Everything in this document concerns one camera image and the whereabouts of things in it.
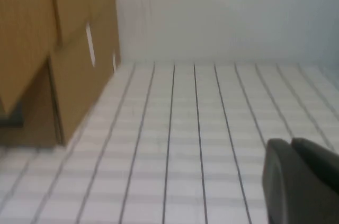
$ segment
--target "white label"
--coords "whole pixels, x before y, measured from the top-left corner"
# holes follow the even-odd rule
[[[115,51],[113,52],[113,69],[114,72],[117,70],[117,64],[115,63]]]
[[[87,33],[88,46],[90,48],[92,65],[93,67],[95,67],[95,53],[94,53],[94,47],[93,47],[93,41],[92,41],[91,27],[89,23],[86,24],[86,33]]]

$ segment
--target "white wall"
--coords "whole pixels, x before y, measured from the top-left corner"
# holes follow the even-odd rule
[[[339,61],[339,0],[118,0],[125,60]]]

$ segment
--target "white tiled floor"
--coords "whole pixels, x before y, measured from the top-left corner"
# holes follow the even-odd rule
[[[267,140],[339,151],[338,83],[327,72],[123,65],[67,150],[2,151],[0,223],[267,223]]]

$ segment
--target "stacked cardboard boxes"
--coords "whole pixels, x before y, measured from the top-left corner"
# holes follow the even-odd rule
[[[0,144],[66,145],[120,62],[115,0],[0,0],[0,25],[0,118],[24,120]]]

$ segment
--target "black object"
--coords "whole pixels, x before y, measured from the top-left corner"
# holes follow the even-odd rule
[[[13,110],[10,116],[0,117],[0,128],[3,127],[23,127],[24,117],[22,111],[22,104],[19,103]]]
[[[270,224],[339,223],[339,156],[306,139],[267,144],[263,189]]]

